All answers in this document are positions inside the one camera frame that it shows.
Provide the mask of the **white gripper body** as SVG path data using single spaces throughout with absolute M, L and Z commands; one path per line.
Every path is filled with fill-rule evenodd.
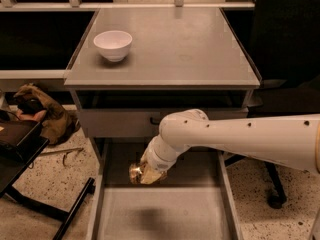
M 172 147 L 160 135 L 154 137 L 144 151 L 140 162 L 147 163 L 156 172 L 168 171 L 177 161 L 178 157 L 187 152 L 189 146 Z

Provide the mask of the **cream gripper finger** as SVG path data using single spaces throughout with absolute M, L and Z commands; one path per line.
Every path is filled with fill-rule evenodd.
M 157 181 L 161 181 L 167 177 L 166 172 L 158 172 L 150 167 L 145 167 L 140 178 L 141 184 L 153 184 Z

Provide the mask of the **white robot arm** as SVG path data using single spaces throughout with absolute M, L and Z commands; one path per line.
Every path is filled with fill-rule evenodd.
M 192 147 L 316 174 L 320 172 L 320 115 L 210 120 L 199 109 L 169 114 L 141 158 L 140 182 L 159 180 Z

